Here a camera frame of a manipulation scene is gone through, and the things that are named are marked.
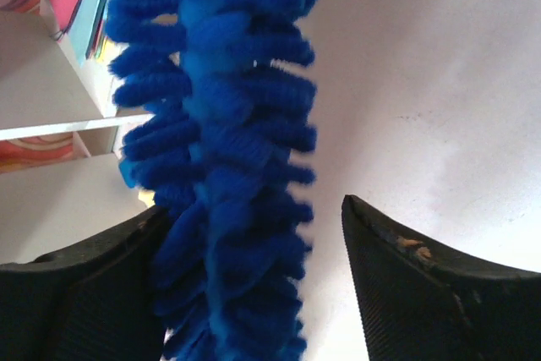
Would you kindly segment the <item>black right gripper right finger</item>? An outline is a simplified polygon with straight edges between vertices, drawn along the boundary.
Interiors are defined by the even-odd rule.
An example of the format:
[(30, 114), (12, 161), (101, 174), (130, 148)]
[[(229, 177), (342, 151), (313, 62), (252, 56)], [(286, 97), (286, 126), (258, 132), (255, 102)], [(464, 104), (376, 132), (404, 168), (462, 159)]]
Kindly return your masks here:
[(453, 249), (354, 195), (342, 230), (370, 359), (539, 359), (537, 272)]

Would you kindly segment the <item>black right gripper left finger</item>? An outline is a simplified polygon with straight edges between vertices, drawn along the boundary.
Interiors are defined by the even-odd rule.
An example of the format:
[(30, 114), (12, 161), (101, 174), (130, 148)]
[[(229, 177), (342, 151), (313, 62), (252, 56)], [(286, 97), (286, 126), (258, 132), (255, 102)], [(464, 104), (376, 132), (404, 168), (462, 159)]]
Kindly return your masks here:
[(165, 210), (139, 215), (25, 263), (1, 266), (3, 360), (158, 360), (165, 328), (150, 306), (149, 263)]

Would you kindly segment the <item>blue microfiber duster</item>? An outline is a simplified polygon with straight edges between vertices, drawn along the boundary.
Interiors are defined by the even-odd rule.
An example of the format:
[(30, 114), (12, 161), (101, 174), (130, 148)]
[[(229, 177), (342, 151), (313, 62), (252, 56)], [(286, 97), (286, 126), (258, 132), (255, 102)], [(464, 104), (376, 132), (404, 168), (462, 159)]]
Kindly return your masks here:
[(297, 27), (317, 0), (109, 0), (124, 44), (113, 100), (152, 118), (123, 139), (137, 186), (173, 224), (150, 263), (155, 314), (174, 360), (298, 360), (297, 284), (309, 204), (289, 193), (314, 171), (316, 87), (284, 69), (314, 51)]

